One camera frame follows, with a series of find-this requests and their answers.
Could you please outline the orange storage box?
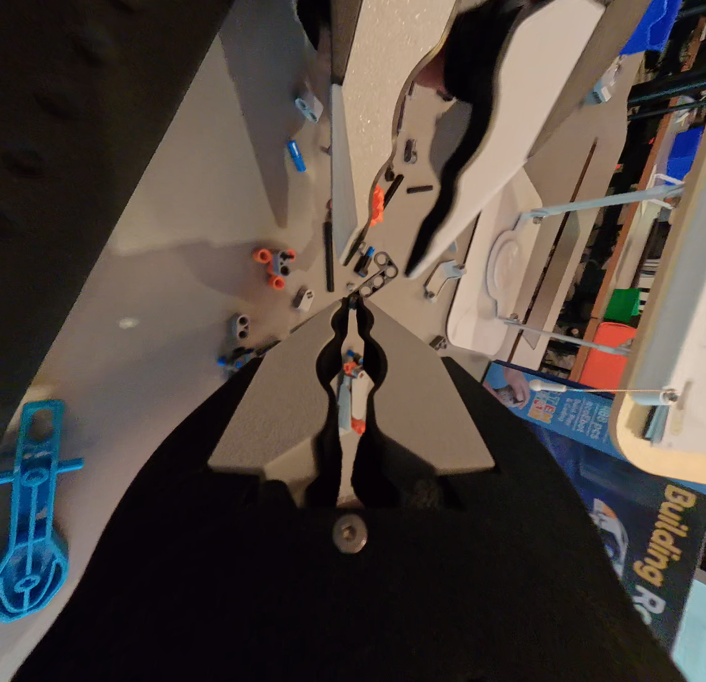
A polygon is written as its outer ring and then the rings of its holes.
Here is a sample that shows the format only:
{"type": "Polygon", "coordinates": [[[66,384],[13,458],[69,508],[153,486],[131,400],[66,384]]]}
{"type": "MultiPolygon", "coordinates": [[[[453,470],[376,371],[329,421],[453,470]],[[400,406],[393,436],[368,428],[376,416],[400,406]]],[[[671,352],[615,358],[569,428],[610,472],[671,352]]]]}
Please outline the orange storage box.
{"type": "MultiPolygon", "coordinates": [[[[630,343],[637,328],[627,324],[602,322],[596,330],[594,342],[612,348],[630,343]]],[[[619,388],[627,358],[590,349],[578,382],[589,388],[619,388]]]]}

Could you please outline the light grey curved fender panel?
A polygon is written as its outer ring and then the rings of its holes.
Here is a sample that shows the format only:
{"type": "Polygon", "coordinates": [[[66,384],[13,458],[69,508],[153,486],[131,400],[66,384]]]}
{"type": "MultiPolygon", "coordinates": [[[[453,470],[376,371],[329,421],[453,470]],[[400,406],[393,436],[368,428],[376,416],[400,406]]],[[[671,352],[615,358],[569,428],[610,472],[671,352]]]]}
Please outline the light grey curved fender panel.
{"type": "Polygon", "coordinates": [[[462,278],[466,273],[464,263],[453,260],[438,263],[424,284],[424,298],[429,302],[436,302],[448,281],[462,278]]]}

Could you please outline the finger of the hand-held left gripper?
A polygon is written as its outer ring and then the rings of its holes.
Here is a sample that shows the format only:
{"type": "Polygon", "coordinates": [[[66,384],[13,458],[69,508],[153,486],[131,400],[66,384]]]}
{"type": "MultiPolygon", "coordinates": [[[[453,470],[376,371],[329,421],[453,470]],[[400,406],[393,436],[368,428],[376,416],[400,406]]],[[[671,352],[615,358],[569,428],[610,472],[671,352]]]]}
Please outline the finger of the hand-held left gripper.
{"type": "Polygon", "coordinates": [[[414,78],[439,51],[461,0],[331,0],[332,243],[348,265],[369,228],[414,78]]]}
{"type": "Polygon", "coordinates": [[[406,277],[418,277],[524,165],[605,9],[598,0],[486,0],[455,16],[422,72],[470,112],[406,277]]]}

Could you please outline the blue storage bin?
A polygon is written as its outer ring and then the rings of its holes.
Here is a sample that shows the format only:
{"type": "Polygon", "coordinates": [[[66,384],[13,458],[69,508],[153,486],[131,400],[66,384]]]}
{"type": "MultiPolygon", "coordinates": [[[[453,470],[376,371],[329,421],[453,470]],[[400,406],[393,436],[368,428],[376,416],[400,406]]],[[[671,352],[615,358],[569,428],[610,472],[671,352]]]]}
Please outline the blue storage bin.
{"type": "Polygon", "coordinates": [[[663,52],[682,3],[683,0],[652,0],[620,55],[663,52]]]}

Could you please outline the white grey orange block assembly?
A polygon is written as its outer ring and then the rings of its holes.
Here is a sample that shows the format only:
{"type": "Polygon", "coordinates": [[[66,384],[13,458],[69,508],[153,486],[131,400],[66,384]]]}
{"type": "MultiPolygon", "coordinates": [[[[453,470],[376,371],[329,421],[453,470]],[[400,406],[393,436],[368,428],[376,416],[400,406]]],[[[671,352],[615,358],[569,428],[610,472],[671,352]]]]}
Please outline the white grey orange block assembly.
{"type": "Polygon", "coordinates": [[[370,386],[363,355],[352,349],[344,351],[337,382],[338,429],[341,436],[351,432],[361,436],[365,432],[370,386]]]}

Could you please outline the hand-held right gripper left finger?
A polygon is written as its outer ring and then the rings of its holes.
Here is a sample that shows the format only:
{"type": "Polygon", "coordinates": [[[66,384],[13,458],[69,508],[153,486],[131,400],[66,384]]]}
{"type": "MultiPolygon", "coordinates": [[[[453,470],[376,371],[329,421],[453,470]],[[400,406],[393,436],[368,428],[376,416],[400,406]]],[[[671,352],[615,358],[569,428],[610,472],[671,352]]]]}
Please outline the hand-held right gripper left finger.
{"type": "Polygon", "coordinates": [[[207,465],[280,481],[297,506],[335,507],[342,448],[335,387],[349,307],[334,301],[269,350],[207,465]]]}

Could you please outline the printed robot kit box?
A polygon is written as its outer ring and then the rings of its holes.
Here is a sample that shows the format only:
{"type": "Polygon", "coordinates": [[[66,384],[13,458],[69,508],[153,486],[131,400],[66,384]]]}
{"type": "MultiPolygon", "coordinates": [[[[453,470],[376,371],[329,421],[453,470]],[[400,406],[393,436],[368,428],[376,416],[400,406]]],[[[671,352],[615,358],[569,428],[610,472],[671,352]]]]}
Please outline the printed robot kit box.
{"type": "Polygon", "coordinates": [[[483,385],[530,429],[578,492],[611,566],[672,650],[705,545],[705,487],[640,470],[613,446],[613,396],[491,362],[483,385]]]}

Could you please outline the orange bush grey connector assembly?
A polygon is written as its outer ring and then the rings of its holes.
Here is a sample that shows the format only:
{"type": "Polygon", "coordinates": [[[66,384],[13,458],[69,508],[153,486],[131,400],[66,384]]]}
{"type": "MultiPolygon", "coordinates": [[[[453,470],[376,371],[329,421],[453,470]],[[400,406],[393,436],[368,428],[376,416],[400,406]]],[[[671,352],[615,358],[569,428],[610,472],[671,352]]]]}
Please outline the orange bush grey connector assembly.
{"type": "Polygon", "coordinates": [[[292,249],[278,250],[262,247],[256,249],[253,259],[265,266],[268,274],[268,286],[275,290],[283,290],[292,271],[292,264],[296,260],[296,253],[292,249]]]}

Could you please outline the green storage box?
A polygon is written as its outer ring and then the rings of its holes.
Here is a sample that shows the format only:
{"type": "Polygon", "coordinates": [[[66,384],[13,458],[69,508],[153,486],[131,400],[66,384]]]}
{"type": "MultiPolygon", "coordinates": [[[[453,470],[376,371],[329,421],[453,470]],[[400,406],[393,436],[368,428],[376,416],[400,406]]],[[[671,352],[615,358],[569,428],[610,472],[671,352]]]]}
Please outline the green storage box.
{"type": "Polygon", "coordinates": [[[604,313],[605,322],[630,324],[639,316],[642,291],[639,288],[616,288],[611,294],[604,313]]]}

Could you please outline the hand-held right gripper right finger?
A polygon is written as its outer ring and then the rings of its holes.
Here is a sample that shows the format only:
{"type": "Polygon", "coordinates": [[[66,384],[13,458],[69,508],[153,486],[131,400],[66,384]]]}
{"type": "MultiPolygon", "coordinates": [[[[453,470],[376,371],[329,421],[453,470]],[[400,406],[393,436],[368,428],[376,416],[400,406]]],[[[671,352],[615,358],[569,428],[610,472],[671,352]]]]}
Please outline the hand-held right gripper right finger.
{"type": "Polygon", "coordinates": [[[443,507],[443,481],[491,472],[489,448],[437,351],[369,299],[357,300],[372,381],[352,468],[365,507],[443,507]]]}

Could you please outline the cyan plastic brick tool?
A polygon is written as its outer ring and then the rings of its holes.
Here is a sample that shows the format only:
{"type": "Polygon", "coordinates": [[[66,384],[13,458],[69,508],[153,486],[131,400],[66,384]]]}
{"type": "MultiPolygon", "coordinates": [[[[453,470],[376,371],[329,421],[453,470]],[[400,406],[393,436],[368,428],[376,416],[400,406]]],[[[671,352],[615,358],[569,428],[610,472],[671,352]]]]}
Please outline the cyan plastic brick tool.
{"type": "Polygon", "coordinates": [[[13,467],[1,472],[11,486],[8,534],[1,550],[1,623],[42,610],[66,582],[68,546],[54,527],[59,476],[79,471],[83,458],[60,458],[65,404],[59,399],[24,405],[13,467]]]}

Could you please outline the small blue bin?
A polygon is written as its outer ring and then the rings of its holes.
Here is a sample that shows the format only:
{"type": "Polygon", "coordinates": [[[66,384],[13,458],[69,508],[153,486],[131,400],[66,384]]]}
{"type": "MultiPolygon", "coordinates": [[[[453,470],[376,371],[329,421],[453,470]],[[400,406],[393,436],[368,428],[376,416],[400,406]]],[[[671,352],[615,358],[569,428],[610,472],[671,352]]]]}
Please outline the small blue bin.
{"type": "Polygon", "coordinates": [[[698,126],[679,132],[675,138],[666,164],[666,175],[677,180],[683,180],[693,166],[704,126],[698,126]]]}

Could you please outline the white book stand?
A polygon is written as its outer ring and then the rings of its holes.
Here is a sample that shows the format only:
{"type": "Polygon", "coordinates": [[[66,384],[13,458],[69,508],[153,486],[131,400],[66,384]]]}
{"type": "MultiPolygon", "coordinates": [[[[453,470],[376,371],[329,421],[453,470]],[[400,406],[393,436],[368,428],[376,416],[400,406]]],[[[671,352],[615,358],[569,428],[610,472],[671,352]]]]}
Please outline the white book stand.
{"type": "Polygon", "coordinates": [[[479,221],[473,240],[483,255],[467,254],[467,271],[457,284],[448,315],[450,343],[497,356],[509,331],[549,336],[510,319],[532,251],[534,219],[594,209],[619,201],[658,201],[681,194],[677,219],[668,235],[644,316],[628,352],[621,390],[611,409],[613,443],[646,472],[705,483],[705,139],[684,183],[650,187],[594,200],[531,209],[541,202],[521,173],[521,195],[499,193],[479,221]]]}

